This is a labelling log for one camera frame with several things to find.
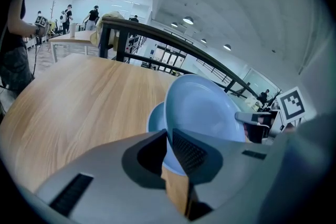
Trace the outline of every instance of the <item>white table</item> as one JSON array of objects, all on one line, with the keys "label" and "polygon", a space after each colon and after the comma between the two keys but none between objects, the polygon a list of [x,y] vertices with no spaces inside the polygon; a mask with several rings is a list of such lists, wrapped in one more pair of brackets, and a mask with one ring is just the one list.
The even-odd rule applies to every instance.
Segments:
[{"label": "white table", "polygon": [[57,62],[57,55],[56,55],[56,45],[67,45],[70,48],[71,45],[81,45],[84,46],[85,55],[88,55],[88,46],[95,47],[90,41],[90,36],[95,31],[78,31],[75,32],[75,37],[70,37],[70,34],[58,36],[49,39],[51,45],[51,54],[54,62]]}]

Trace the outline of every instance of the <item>black railing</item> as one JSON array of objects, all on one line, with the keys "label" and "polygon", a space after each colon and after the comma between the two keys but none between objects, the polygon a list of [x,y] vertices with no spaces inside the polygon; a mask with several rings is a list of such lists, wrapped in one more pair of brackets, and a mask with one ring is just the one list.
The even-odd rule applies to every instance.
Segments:
[{"label": "black railing", "polygon": [[126,50],[128,50],[130,54],[136,54],[138,52],[139,48],[144,44],[145,41],[146,41],[145,37],[132,36],[128,40]]},{"label": "black railing", "polygon": [[199,62],[202,66],[204,66],[207,70],[209,70],[210,73],[213,73],[217,78],[219,78],[223,83],[230,84],[230,82],[232,81],[232,79],[228,78],[227,75],[220,72],[216,68],[208,65],[206,62],[201,61],[199,59],[197,59],[196,62]]},{"label": "black railing", "polygon": [[102,22],[103,22],[103,30],[102,30],[101,39],[100,39],[99,57],[107,58],[108,49],[111,48],[108,45],[109,38],[110,38],[110,32],[111,32],[110,30],[114,29],[116,31],[119,31],[119,39],[118,39],[118,44],[117,44],[118,46],[117,56],[115,57],[116,61],[124,62],[125,57],[128,57],[131,59],[147,62],[152,65],[170,68],[182,74],[192,74],[192,72],[184,70],[182,68],[171,66],[166,63],[153,60],[151,58],[131,54],[125,51],[126,45],[129,42],[129,33],[133,35],[143,36],[146,38],[150,38],[150,39],[162,42],[178,50],[181,50],[187,54],[190,54],[196,57],[197,59],[199,59],[200,61],[205,62],[206,64],[212,66],[214,69],[221,72],[224,76],[226,76],[226,79],[227,78],[230,79],[229,84],[227,86],[224,86],[217,82],[215,83],[218,86],[222,87],[225,92],[230,91],[230,92],[236,93],[238,96],[243,96],[242,94],[236,91],[233,91],[231,89],[231,87],[237,82],[244,89],[252,93],[255,97],[258,97],[258,95],[240,77],[234,74],[230,69],[225,67],[222,63],[220,63],[219,61],[217,61],[210,55],[206,54],[204,51],[187,43],[184,40],[181,40],[180,38],[177,38],[155,27],[144,25],[144,24],[137,23],[137,22],[132,22],[132,21],[125,20],[125,19],[103,17]]},{"label": "black railing", "polygon": [[178,37],[178,38],[184,40],[185,42],[188,42],[188,43],[190,43],[190,44],[194,44],[194,43],[193,43],[192,41],[190,41],[189,39],[186,39],[185,37],[182,37],[182,36],[180,36],[180,35],[178,35],[178,34],[175,34],[174,32],[171,32],[171,31],[169,31],[169,30],[167,30],[167,29],[164,29],[164,31],[167,32],[167,33],[169,33],[169,34],[171,34],[172,36],[175,36],[175,37]]}]

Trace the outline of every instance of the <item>fluorescent light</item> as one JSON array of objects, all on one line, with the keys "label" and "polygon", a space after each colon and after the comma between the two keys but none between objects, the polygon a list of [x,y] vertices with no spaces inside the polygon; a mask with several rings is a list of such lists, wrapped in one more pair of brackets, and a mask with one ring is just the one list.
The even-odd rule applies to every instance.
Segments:
[{"label": "fluorescent light", "polygon": [[194,24],[194,20],[192,17],[190,16],[187,16],[185,18],[183,18],[183,20],[187,23],[187,24],[190,24],[190,25],[193,25]]},{"label": "fluorescent light", "polygon": [[231,46],[229,44],[223,45],[223,47],[227,50],[231,50]]}]

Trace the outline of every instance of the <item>man in black shirt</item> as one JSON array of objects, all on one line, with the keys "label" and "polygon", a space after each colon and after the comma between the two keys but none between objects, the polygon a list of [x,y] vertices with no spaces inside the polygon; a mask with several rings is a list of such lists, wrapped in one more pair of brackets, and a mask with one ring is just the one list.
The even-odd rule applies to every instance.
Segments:
[{"label": "man in black shirt", "polygon": [[262,105],[265,105],[267,102],[267,94],[269,93],[269,90],[267,89],[266,92],[262,92],[259,97],[257,98],[257,100],[259,100]]},{"label": "man in black shirt", "polygon": [[139,20],[138,20],[138,16],[137,15],[135,15],[135,17],[134,18],[132,18],[132,19],[130,19],[131,21],[133,21],[133,22],[139,22]]},{"label": "man in black shirt", "polygon": [[65,10],[65,13],[67,15],[67,21],[63,23],[63,35],[66,34],[66,30],[68,30],[69,32],[70,20],[73,20],[71,9],[72,5],[68,5],[68,8]]},{"label": "man in black shirt", "polygon": [[85,30],[95,30],[96,29],[96,20],[97,20],[97,18],[99,18],[98,14],[99,14],[98,13],[98,6],[94,6],[93,10],[91,10],[89,12],[88,16],[86,16],[85,19],[83,20],[83,24],[84,24],[85,20],[87,18],[89,18],[87,23],[86,23]]}]

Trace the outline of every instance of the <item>person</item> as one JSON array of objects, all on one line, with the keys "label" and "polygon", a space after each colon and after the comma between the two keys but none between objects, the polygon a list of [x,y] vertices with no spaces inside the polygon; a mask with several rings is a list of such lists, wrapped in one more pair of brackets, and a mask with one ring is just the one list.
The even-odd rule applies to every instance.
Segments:
[{"label": "person", "polygon": [[0,77],[2,87],[17,97],[34,79],[23,37],[42,37],[47,29],[23,21],[25,0],[4,0],[3,5],[7,16],[0,17]]},{"label": "person", "polygon": [[133,21],[133,22],[139,22],[139,20],[138,20],[138,16],[137,15],[135,15],[135,17],[134,18],[132,18],[132,19],[130,19],[131,21]]},{"label": "person", "polygon": [[[41,13],[40,10],[37,12],[37,16],[42,16],[42,13]],[[41,45],[42,45],[42,38],[41,37],[36,37],[36,45],[37,45],[37,48],[41,47]]]},{"label": "person", "polygon": [[68,8],[65,10],[65,13],[67,15],[67,21],[62,24],[63,25],[63,35],[67,33],[66,30],[69,32],[70,20],[73,20],[71,9],[72,9],[72,5],[69,4]]},{"label": "person", "polygon": [[96,29],[96,19],[99,18],[98,14],[99,14],[99,12],[98,12],[98,6],[94,6],[93,10],[91,10],[89,12],[89,14],[83,20],[83,24],[84,24],[85,20],[87,18],[89,18],[88,21],[87,21],[87,23],[86,23],[85,30],[95,30]]},{"label": "person", "polygon": [[267,94],[269,93],[269,90],[267,89],[266,92],[262,92],[259,97],[257,98],[257,100],[259,100],[262,105],[264,106],[267,102]]}]

